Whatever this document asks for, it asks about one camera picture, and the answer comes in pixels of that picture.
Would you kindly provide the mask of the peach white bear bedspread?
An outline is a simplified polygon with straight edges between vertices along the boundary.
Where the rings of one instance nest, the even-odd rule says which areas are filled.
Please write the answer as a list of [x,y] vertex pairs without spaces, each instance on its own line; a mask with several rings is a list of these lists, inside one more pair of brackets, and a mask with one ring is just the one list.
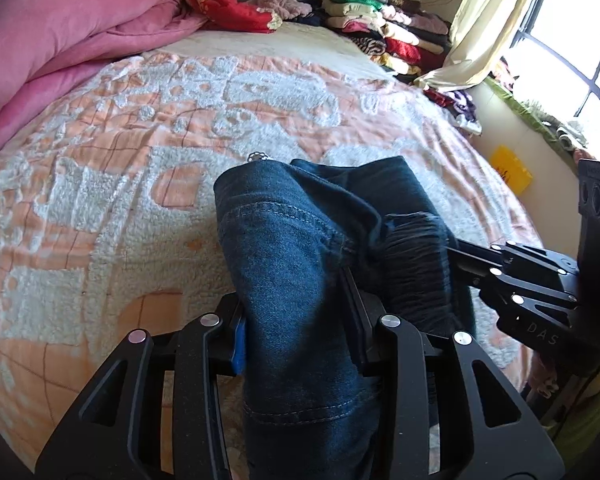
[[326,29],[196,32],[111,63],[0,151],[0,435],[18,463],[126,333],[177,330],[228,291],[213,185],[254,152],[401,155],[461,240],[540,244],[440,108]]

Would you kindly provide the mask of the stack of folded clothes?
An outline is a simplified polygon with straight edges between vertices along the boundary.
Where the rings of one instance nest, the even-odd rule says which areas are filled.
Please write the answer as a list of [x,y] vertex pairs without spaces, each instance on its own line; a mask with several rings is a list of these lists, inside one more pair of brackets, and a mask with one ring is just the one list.
[[450,24],[417,0],[320,0],[321,24],[407,84],[443,65]]

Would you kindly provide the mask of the green cloth on sill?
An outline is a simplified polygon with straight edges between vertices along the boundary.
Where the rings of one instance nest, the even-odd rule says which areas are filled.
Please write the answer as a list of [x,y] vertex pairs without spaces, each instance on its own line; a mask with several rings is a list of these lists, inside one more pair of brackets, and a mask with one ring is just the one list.
[[501,87],[496,80],[486,77],[483,81],[493,93],[532,131],[539,133],[546,144],[567,164],[572,170],[577,169],[577,161],[574,158],[574,148],[566,148],[559,139],[556,122],[549,119],[542,119],[539,112],[530,110],[518,102],[514,96]]

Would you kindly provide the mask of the window with dark frame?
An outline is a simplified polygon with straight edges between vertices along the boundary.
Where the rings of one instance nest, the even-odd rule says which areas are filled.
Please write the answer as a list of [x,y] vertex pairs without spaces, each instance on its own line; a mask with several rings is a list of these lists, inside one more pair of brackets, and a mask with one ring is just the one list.
[[505,58],[515,99],[600,159],[600,0],[532,0]]

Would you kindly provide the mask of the blue denim pants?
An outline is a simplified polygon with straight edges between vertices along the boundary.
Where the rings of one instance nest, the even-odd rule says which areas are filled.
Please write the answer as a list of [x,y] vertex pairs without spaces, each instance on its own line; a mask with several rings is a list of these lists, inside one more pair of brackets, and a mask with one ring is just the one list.
[[344,334],[341,269],[423,332],[476,329],[456,243],[402,157],[359,167],[257,160],[214,185],[219,240],[246,310],[244,435],[255,479],[356,479],[377,429],[375,379]]

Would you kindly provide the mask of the dusty pink fluffy garment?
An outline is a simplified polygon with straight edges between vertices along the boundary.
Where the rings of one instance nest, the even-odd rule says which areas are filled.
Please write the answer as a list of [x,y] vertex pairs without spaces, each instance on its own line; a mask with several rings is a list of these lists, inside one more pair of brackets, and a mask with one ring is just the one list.
[[283,21],[303,18],[313,12],[309,3],[299,0],[248,0],[248,3],[262,10],[275,12]]

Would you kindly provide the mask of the purple clothes by curtain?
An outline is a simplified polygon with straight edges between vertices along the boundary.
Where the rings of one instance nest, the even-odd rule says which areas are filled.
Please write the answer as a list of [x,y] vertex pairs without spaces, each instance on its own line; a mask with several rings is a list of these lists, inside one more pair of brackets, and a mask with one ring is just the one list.
[[465,90],[438,91],[427,88],[424,93],[431,102],[442,108],[446,120],[465,136],[482,135],[477,107]]

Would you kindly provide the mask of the lime green cloth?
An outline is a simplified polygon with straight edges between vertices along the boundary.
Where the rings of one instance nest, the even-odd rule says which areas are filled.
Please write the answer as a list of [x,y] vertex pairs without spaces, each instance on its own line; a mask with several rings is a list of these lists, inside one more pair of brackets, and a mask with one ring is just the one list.
[[555,436],[558,425],[547,430],[554,441],[565,467],[570,469],[600,434],[600,392],[582,401],[567,417],[562,431]]

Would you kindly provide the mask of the cream curtain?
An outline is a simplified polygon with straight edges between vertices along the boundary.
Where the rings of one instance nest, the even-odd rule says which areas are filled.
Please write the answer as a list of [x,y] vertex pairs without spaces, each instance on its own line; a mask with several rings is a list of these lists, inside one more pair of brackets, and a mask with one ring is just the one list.
[[451,50],[443,65],[415,81],[422,89],[475,87],[513,40],[532,0],[462,0],[450,30]]

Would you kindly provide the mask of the pink folded blanket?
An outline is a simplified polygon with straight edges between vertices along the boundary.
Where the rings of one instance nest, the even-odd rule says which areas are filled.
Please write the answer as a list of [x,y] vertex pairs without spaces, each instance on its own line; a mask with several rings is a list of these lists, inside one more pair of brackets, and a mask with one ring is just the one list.
[[108,62],[172,44],[206,21],[182,0],[0,0],[0,151]]

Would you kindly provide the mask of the yellow plastic object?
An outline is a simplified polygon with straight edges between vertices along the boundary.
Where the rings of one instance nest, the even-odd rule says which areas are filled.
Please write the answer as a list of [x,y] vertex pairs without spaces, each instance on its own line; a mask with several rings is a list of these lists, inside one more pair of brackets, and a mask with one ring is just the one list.
[[506,145],[500,145],[489,162],[516,196],[521,196],[533,181],[531,172]]

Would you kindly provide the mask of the red patterned garment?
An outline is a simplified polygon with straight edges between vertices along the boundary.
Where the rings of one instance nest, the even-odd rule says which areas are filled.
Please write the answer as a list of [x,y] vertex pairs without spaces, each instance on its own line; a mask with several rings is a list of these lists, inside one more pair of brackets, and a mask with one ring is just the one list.
[[238,0],[183,0],[190,10],[202,14],[217,29],[229,32],[272,34],[283,24],[274,11]]

